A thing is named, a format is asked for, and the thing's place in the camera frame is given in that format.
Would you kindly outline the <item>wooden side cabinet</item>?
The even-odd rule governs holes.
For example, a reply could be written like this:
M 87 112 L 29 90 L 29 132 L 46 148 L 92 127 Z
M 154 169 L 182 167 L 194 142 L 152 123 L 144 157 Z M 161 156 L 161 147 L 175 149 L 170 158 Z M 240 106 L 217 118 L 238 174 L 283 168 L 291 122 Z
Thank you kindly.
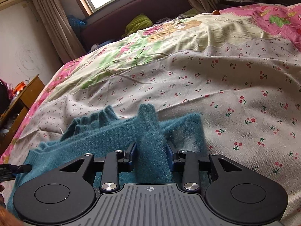
M 35 76 L 1 116 L 1 131 L 4 131 L 1 134 L 1 155 L 8 148 L 23 119 L 44 87 L 39 75 Z

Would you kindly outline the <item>beige left curtain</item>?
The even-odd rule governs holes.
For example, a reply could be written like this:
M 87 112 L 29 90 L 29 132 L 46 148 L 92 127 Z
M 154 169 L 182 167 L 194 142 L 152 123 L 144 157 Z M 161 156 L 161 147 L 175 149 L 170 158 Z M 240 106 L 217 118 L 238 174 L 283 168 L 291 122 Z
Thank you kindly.
M 86 54 L 68 22 L 60 0 L 32 1 L 63 63 Z

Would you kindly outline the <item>dark maroon headboard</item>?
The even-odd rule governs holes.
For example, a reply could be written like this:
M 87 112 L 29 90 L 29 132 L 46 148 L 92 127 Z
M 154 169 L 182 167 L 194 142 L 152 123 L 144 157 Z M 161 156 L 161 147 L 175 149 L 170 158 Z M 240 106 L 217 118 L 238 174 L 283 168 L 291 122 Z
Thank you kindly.
M 152 22 L 162 18 L 175 18 L 190 10 L 188 0 L 133 0 L 107 15 L 93 15 L 81 31 L 83 46 L 89 50 L 96 43 L 119 39 L 126 26 L 138 15 L 146 15 Z

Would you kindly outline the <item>teal knit sweater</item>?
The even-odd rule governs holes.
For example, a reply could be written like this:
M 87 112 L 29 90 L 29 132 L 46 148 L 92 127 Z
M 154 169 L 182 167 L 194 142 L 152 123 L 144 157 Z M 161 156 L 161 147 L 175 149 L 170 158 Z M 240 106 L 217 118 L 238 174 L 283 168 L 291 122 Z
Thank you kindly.
M 29 151 L 25 159 L 33 169 L 16 177 L 13 191 L 84 153 L 103 157 L 108 152 L 126 150 L 137 143 L 138 158 L 134 170 L 120 177 L 120 183 L 177 183 L 180 178 L 168 167 L 166 144 L 171 141 L 179 150 L 189 150 L 206 156 L 204 130 L 200 113 L 159 121 L 151 104 L 141 104 L 136 116 L 119 119 L 113 108 L 75 118 L 60 139 L 41 142 Z

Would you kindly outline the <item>green cloth bundle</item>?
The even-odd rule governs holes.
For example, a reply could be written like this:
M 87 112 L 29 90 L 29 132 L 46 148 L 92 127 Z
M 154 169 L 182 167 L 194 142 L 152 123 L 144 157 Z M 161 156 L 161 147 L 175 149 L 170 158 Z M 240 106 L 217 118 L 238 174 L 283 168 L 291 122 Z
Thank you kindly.
M 127 37 L 130 34 L 136 33 L 139 30 L 143 30 L 152 26 L 153 22 L 146 15 L 141 13 L 135 18 L 133 18 L 130 23 L 127 24 L 122 38 Z

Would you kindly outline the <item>cherry print bed sheet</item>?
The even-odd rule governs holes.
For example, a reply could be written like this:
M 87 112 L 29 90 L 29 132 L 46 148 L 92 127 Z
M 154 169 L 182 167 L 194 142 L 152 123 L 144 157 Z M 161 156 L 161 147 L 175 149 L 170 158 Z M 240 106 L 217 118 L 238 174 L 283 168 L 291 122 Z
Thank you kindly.
M 205 148 L 276 180 L 300 225 L 300 4 L 174 19 L 68 62 L 30 108 L 2 163 L 21 164 L 78 116 L 113 107 L 161 119 L 202 115 Z

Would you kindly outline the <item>blue bag by curtain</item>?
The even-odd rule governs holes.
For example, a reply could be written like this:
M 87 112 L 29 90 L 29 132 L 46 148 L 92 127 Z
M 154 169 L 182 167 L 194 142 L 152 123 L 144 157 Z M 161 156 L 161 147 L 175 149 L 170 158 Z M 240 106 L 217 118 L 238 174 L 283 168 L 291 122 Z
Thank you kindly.
M 82 31 L 86 27 L 87 23 L 85 21 L 82 21 L 81 19 L 74 17 L 73 15 L 68 15 L 67 19 L 72 29 L 77 33 L 80 33 L 80 31 Z

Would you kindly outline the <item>orange object on cabinet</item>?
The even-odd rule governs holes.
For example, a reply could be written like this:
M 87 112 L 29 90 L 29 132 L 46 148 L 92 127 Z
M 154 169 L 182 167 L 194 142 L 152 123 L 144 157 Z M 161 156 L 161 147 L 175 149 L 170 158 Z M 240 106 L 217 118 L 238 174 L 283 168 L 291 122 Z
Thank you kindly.
M 31 82 L 31 79 L 25 80 L 20 82 L 19 84 L 17 84 L 17 86 L 13 89 L 12 95 L 16 96 L 18 95 L 20 92 L 22 92 L 25 87 Z

